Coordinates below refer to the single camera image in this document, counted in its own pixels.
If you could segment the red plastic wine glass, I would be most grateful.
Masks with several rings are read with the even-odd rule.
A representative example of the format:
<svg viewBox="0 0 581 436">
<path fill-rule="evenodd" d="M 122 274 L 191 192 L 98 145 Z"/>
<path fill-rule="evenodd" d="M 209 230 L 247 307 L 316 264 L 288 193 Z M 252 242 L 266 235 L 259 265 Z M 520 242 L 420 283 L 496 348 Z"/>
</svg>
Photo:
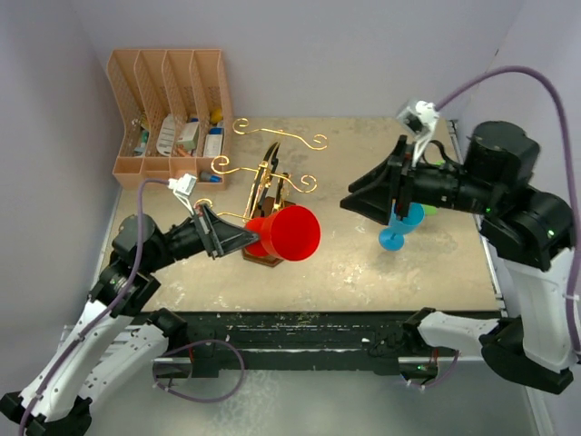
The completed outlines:
<svg viewBox="0 0 581 436">
<path fill-rule="evenodd" d="M 253 218 L 245 229 L 257 233 L 260 239 L 245 250 L 253 256 L 273 256 L 284 261 L 299 262 L 311 257 L 321 239 L 320 223 L 306 207 L 292 205 L 267 217 Z"/>
</svg>

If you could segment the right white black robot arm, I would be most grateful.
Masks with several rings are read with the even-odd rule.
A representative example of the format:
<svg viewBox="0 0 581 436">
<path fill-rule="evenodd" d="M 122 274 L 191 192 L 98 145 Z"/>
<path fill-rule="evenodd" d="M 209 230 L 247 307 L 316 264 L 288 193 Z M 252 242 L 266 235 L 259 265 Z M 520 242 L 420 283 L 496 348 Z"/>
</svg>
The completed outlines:
<svg viewBox="0 0 581 436">
<path fill-rule="evenodd" d="M 477 125 L 462 163 L 412 163 L 412 147 L 400 137 L 383 162 L 350 184 L 340 206 L 382 225 L 406 217 L 413 204 L 479 216 L 480 234 L 517 289 L 519 315 L 479 320 L 425 308 L 405 322 L 405 348 L 477 354 L 507 381 L 559 394 L 579 362 L 569 336 L 578 321 L 566 293 L 576 229 L 567 202 L 530 183 L 539 153 L 522 128 L 504 121 Z"/>
</svg>

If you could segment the black metal base frame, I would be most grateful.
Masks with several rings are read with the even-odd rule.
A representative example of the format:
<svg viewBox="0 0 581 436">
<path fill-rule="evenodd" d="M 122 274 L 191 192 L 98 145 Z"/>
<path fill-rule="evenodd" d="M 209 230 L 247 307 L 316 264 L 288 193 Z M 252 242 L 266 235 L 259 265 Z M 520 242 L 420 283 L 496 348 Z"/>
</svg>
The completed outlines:
<svg viewBox="0 0 581 436">
<path fill-rule="evenodd" d="M 402 362 L 441 360 L 409 336 L 412 312 L 179 312 L 187 323 L 180 345 L 192 352 L 161 358 L 165 376 L 215 378 L 221 371 L 364 371 L 395 375 Z"/>
</svg>

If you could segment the pink plastic desk organizer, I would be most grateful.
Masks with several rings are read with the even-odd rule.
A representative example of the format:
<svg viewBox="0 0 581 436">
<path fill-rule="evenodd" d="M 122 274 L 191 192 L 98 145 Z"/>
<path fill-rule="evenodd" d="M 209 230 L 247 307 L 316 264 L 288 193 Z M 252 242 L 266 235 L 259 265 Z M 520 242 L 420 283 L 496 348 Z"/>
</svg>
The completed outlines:
<svg viewBox="0 0 581 436">
<path fill-rule="evenodd" d="M 106 72 L 123 120 L 113 176 L 127 190 L 146 178 L 200 178 L 207 191 L 225 188 L 212 167 L 229 154 L 233 139 L 231 95 L 220 49 L 116 49 Z"/>
</svg>

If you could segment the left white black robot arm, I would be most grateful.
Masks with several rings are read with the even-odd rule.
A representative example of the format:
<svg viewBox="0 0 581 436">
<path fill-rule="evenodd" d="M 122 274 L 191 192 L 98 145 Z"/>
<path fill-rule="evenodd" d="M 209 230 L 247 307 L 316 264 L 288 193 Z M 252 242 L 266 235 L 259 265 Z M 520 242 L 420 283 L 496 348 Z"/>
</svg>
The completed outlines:
<svg viewBox="0 0 581 436">
<path fill-rule="evenodd" d="M 114 388 L 163 353 L 176 356 L 193 346 L 187 321 L 161 309 L 121 349 L 106 354 L 160 288 L 154 273 L 198 253 L 216 259 L 258 240 L 206 205 L 167 233 L 143 212 L 127 217 L 72 331 L 28 386 L 2 397 L 2 414 L 21 435 L 86 434 L 97 404 Z"/>
</svg>

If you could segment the blue plastic wine glass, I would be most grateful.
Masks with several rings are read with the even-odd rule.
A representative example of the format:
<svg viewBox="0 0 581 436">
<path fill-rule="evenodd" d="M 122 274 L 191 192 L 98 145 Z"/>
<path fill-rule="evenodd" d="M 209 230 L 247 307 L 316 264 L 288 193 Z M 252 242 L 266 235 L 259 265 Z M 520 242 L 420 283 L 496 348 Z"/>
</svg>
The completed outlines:
<svg viewBox="0 0 581 436">
<path fill-rule="evenodd" d="M 393 213 L 387 228 L 379 233 L 380 246 L 391 252 L 400 250 L 405 244 L 405 236 L 412 233 L 425 218 L 424 208 L 419 203 L 412 203 L 406 217 L 399 219 Z"/>
</svg>

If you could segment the green plastic wine glass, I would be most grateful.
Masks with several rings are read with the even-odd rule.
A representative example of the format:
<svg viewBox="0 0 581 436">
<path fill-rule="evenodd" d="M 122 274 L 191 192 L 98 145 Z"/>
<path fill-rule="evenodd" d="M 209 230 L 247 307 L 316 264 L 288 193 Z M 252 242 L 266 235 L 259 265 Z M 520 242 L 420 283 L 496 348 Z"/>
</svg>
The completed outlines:
<svg viewBox="0 0 581 436">
<path fill-rule="evenodd" d="M 437 167 L 440 167 L 444 163 L 445 163 L 444 160 L 439 160 L 439 161 L 435 162 L 435 165 Z M 423 204 L 422 207 L 423 207 L 423 210 L 424 210 L 424 214 L 426 216 L 433 216 L 433 215 L 435 215 L 435 214 L 438 213 L 438 208 L 435 207 L 435 206 Z"/>
</svg>

